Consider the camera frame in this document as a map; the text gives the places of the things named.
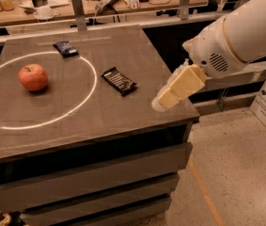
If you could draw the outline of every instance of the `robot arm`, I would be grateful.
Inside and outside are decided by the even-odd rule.
[[[182,46],[193,60],[193,67],[213,78],[226,77],[266,57],[266,0],[248,1],[205,27]],[[201,73],[199,77],[188,76],[190,73],[186,71],[193,70],[186,65],[178,68],[152,101],[152,107],[166,111],[202,89],[206,77]]]

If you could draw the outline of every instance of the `table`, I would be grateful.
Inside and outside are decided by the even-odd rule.
[[[118,13],[132,13],[138,11],[160,10],[166,8],[178,8],[180,6],[180,0],[149,0],[150,3],[141,3],[140,8],[131,9],[128,8],[124,0],[119,0],[115,3],[114,8]],[[84,12],[86,17],[94,16],[95,6],[97,1],[83,0]],[[207,0],[190,0],[192,6],[205,5]],[[74,13],[72,5],[66,5],[61,7],[55,7],[57,16],[50,21],[58,21],[65,19],[73,19]],[[113,11],[104,12],[103,15],[114,14]],[[13,25],[13,24],[30,24],[39,22],[33,14],[24,13],[23,8],[16,7],[12,11],[0,12],[0,26]]]
[[[69,40],[79,56],[53,43]],[[25,64],[49,74],[45,91],[18,82]],[[101,75],[137,83],[122,97]],[[0,56],[0,210],[30,225],[117,225],[165,211],[186,167],[198,113],[185,100],[151,101],[170,71],[139,26],[7,40]]]

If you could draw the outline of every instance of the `apple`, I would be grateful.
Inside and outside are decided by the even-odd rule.
[[[29,91],[39,91],[48,85],[48,74],[39,64],[28,64],[18,72],[20,83]]]

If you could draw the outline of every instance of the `concrete floor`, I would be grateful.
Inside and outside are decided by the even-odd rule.
[[[122,226],[266,226],[266,127],[249,107],[201,116],[168,211]]]

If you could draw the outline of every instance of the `gray tabletop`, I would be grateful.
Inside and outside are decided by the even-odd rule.
[[[62,40],[79,55],[62,57],[53,47]],[[45,91],[19,83],[18,70],[29,63],[46,69]],[[112,67],[137,90],[122,97],[107,84],[102,74]],[[139,26],[7,40],[0,56],[0,162],[196,120],[189,100],[164,113],[152,109],[169,76]]]

